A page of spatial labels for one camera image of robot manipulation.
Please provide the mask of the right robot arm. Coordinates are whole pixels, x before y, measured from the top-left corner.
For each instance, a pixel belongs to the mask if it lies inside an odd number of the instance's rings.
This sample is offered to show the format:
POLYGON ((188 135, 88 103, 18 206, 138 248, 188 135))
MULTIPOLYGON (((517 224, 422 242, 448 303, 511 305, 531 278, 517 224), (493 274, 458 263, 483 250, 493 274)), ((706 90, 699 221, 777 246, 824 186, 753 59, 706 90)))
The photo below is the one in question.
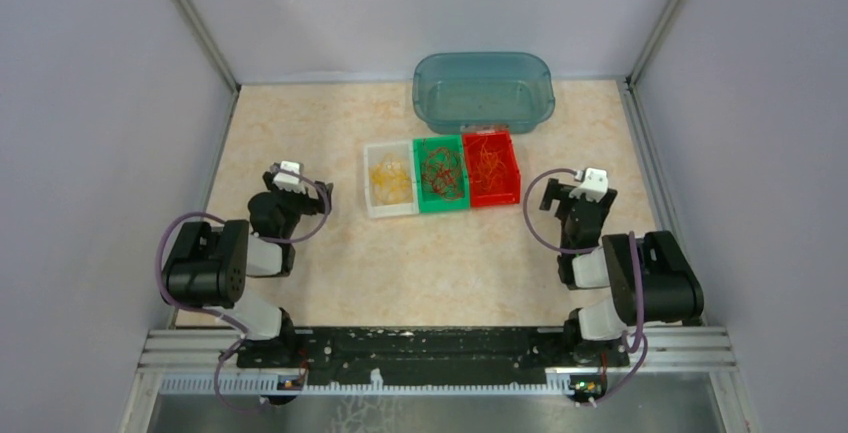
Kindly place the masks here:
POLYGON ((589 180, 567 185, 550 178, 540 202, 541 210, 552 210, 560 223, 560 282, 571 291, 610 293, 574 309, 564 323, 563 351, 576 365, 628 352, 626 329, 692 322, 704 309, 700 282, 672 232, 603 234, 616 197, 616 190, 589 180))

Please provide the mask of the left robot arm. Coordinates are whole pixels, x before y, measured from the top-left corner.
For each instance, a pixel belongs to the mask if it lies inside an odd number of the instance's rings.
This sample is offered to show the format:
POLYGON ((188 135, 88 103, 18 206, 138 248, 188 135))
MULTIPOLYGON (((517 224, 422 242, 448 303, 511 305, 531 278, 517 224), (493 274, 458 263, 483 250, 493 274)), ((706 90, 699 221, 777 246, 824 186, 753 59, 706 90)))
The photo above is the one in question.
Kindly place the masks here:
POLYGON ((285 173, 279 165, 262 179, 266 189, 248 201, 247 218, 180 226, 162 284, 176 302, 208 311, 239 332, 233 353, 239 367, 297 367, 306 351, 289 313, 250 291, 247 281, 292 273, 295 230, 304 216, 328 218, 334 186, 285 173))

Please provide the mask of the red plastic bin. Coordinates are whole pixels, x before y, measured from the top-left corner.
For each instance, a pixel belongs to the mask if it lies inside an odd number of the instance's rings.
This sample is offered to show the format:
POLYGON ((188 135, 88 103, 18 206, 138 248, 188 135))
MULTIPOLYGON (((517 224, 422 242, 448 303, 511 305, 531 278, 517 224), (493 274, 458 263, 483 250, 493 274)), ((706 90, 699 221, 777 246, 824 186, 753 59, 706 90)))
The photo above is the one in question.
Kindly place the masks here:
POLYGON ((472 208, 518 204, 521 173, 512 137, 507 131, 463 134, 472 208))

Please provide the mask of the white plastic bin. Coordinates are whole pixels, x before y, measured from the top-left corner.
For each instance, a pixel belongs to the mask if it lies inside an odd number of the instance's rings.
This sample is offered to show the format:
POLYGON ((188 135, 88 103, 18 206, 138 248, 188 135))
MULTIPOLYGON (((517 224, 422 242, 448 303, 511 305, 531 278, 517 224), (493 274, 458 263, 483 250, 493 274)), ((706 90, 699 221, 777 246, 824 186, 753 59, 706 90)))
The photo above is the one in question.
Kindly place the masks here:
POLYGON ((371 219, 420 213, 413 143, 398 140, 363 147, 365 205, 371 219))

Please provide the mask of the green plastic bin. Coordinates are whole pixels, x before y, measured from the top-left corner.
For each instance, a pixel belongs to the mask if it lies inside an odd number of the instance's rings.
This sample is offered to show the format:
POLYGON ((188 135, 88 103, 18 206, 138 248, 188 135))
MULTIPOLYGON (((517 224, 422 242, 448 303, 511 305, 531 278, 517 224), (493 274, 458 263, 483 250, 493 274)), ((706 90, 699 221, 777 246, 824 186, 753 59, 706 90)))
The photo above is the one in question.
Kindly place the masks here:
POLYGON ((421 213, 470 208, 470 185, 460 136, 414 139, 413 155, 421 213))

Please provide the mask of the blue transparent plastic tub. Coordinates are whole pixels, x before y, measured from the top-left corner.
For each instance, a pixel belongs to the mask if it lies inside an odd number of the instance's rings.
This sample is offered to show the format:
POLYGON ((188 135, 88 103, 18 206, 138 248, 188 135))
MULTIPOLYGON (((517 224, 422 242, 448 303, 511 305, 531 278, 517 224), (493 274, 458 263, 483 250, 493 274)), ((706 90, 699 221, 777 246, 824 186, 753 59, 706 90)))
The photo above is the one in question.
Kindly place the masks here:
POLYGON ((479 128, 529 133, 556 107, 548 65, 524 52, 429 55, 414 69, 411 100, 417 118, 445 135, 479 128))

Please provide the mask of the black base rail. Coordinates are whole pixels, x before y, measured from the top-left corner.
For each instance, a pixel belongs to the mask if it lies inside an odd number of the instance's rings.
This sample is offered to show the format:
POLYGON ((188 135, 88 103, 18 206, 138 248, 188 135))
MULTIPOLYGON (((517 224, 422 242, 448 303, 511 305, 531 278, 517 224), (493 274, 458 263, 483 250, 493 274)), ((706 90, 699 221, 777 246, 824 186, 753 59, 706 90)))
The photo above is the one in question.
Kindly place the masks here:
POLYGON ((281 340, 241 341, 225 329, 154 330, 138 368, 165 393, 225 395, 572 395, 630 370, 733 372, 719 327, 653 327, 627 352, 560 327, 300 328, 281 340))

